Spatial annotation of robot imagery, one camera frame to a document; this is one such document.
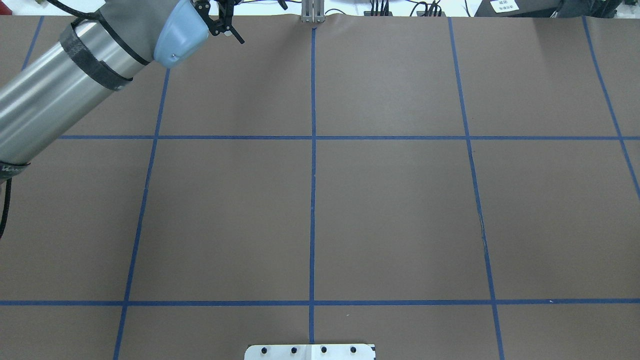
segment white metal bracket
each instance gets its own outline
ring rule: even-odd
[[[375,345],[253,345],[244,360],[376,360]]]
[[[324,0],[302,0],[302,22],[324,22]]]

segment black band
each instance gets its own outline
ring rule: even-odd
[[[133,80],[123,78],[104,61],[96,59],[71,25],[67,26],[60,35],[60,45],[85,74],[109,90],[120,91]]]
[[[27,166],[29,166],[29,164],[14,165],[0,161],[0,181],[11,179],[21,173]]]
[[[100,24],[102,25],[102,27],[109,33],[109,35],[111,35],[111,37],[113,38],[113,40],[118,43],[118,45],[120,45],[120,47],[127,52],[127,54],[129,54],[129,56],[131,56],[132,58],[134,58],[137,62],[141,63],[144,66],[147,66],[150,64],[149,61],[145,60],[142,56],[138,55],[138,53],[136,53],[136,51],[134,51],[133,49],[131,49],[131,46],[129,46],[126,42],[124,42],[124,40],[122,40],[122,38],[120,37],[120,35],[118,35],[118,33],[116,33],[116,31],[111,27],[111,25],[109,25],[109,23],[107,22],[107,20],[104,18],[104,16],[102,16],[102,13],[100,13],[100,10],[95,12],[96,15],[98,15],[98,21],[100,22]]]

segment horizontal blue line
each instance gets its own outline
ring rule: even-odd
[[[99,300],[0,300],[0,306],[123,306],[124,301]],[[128,301],[128,306],[309,306],[308,300],[255,300],[255,301]],[[554,304],[640,304],[638,298],[608,299],[497,299],[496,305],[554,305]],[[482,300],[315,300],[315,306],[456,306],[493,305]]]
[[[0,306],[122,306],[122,301],[94,300],[0,300]]]
[[[64,140],[153,140],[154,135],[63,135]],[[311,140],[312,136],[287,135],[160,135],[160,140]],[[470,136],[471,140],[620,140],[618,136]],[[640,140],[640,136],[623,136],[623,140]],[[464,136],[455,135],[381,135],[381,136],[317,136],[316,140],[466,140]]]
[[[129,301],[129,306],[308,306],[308,300],[256,301]]]

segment black box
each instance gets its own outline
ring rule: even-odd
[[[496,13],[490,4],[491,0],[483,0],[476,11],[476,17],[550,17],[560,0],[515,0],[519,10]]]

